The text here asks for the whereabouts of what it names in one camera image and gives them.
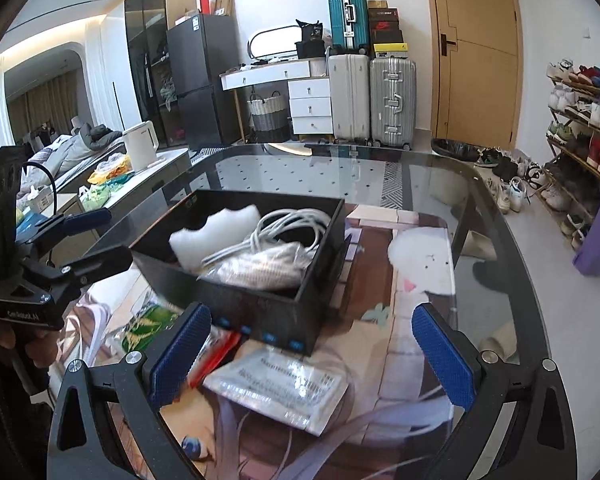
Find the person's hand on handle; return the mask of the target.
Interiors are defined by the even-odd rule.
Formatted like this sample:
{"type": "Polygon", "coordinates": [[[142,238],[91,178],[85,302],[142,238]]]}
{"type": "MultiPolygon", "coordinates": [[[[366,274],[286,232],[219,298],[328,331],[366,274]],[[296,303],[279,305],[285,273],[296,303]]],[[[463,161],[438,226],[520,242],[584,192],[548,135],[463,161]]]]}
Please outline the person's hand on handle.
{"type": "MultiPolygon", "coordinates": [[[[49,330],[34,330],[34,337],[24,345],[27,356],[37,368],[49,367],[57,359],[59,332],[49,330]]],[[[0,321],[0,346],[12,350],[15,348],[17,337],[8,323],[0,321]]]]}

